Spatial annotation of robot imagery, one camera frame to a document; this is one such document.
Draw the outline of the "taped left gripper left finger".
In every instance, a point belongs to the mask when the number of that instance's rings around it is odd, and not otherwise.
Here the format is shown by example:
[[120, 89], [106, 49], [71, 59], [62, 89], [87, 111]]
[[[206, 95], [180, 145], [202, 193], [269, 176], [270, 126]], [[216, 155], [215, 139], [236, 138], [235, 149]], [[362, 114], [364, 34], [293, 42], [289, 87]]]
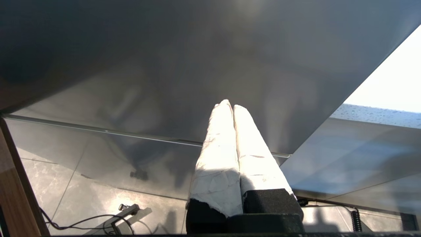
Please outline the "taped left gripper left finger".
[[215, 104], [188, 195], [186, 232], [224, 233], [227, 220], [243, 214], [233, 108]]

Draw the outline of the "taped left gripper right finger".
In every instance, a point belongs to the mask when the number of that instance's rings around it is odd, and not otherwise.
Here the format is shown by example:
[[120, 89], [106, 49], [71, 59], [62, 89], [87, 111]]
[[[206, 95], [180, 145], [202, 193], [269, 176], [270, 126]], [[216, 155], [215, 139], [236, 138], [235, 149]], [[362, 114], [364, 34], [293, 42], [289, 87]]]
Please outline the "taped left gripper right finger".
[[285, 175], [262, 138], [249, 111], [234, 106], [243, 211], [304, 217]]

